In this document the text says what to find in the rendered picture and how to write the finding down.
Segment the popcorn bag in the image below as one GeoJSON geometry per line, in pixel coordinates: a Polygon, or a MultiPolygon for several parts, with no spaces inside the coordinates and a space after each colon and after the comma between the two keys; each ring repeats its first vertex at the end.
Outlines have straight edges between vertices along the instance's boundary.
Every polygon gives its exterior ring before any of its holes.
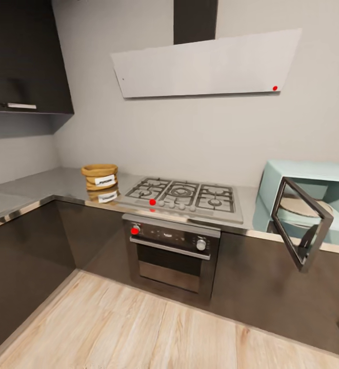
{"type": "Polygon", "coordinates": [[[97,191],[113,187],[118,183],[118,166],[116,164],[86,165],[82,174],[86,177],[86,189],[97,191]]]}

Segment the microwave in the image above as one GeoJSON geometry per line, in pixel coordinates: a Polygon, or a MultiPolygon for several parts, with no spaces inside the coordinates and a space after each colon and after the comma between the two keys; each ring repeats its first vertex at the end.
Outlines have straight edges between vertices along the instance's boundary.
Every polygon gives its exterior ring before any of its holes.
{"type": "Polygon", "coordinates": [[[298,271],[308,274],[329,229],[339,228],[339,163],[269,159],[259,194],[298,271]]]}

